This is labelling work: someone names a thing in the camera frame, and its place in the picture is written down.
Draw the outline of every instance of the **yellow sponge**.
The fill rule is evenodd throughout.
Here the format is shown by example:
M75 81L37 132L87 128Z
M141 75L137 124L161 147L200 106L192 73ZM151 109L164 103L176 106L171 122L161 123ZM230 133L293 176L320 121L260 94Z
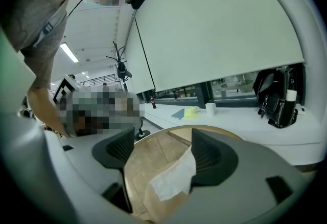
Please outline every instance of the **yellow sponge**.
M184 111L184 118L193 119L197 116L197 112L199 112L199 107L189 107Z

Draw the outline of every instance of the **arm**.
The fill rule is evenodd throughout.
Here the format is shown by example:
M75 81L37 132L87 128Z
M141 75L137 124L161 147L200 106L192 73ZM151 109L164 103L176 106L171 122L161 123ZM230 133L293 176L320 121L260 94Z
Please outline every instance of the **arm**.
M60 122L59 110L46 88L32 87L27 93L27 99L35 116L52 129L68 136Z

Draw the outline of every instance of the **red bottle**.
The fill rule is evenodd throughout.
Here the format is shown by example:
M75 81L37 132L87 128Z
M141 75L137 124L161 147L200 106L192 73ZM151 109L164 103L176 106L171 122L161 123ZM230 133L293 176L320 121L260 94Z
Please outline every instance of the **red bottle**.
M155 105L155 102L154 102L154 98L152 96L150 97L150 101L152 103L152 107L157 108L157 106Z

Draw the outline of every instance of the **cord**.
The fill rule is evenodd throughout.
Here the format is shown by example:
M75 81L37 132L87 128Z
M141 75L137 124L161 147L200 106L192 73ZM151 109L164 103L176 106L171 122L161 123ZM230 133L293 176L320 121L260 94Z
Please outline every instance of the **cord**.
M74 9L76 9L77 8L77 6L78 5L80 5L80 3L82 2L83 0L80 0L78 3L77 3L77 5L72 9L72 11L70 12L70 14L68 14L68 16L67 16L67 18L66 19L68 19L69 18L69 16L72 14L72 12L74 11Z
M151 79L152 79L153 87L155 88L155 84L154 84L154 81L153 81L152 73L151 73L151 70L150 70L149 63L148 63L148 58L147 58L147 55L145 54L145 50L144 50L144 47L143 47L143 42L142 42L142 39L141 39L141 35L139 33L139 30L138 30L138 25L137 25L137 22L136 22L136 17L134 18L134 20L135 20L135 24L136 24L136 27L137 27L137 32L138 32L139 39L141 41L141 45L142 45L143 53L144 53L144 56L145 56L145 60L146 60L147 65L148 65L148 70L150 72L150 76L151 76Z

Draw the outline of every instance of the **black backpack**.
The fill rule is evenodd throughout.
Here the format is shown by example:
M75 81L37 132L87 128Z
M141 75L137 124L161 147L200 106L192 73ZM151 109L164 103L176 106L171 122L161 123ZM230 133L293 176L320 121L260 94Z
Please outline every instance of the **black backpack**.
M296 101L286 101L288 89L297 90L296 69L282 68L262 71L253 85L257 95L256 104L261 118L266 115L268 123L277 128L284 128L296 121Z

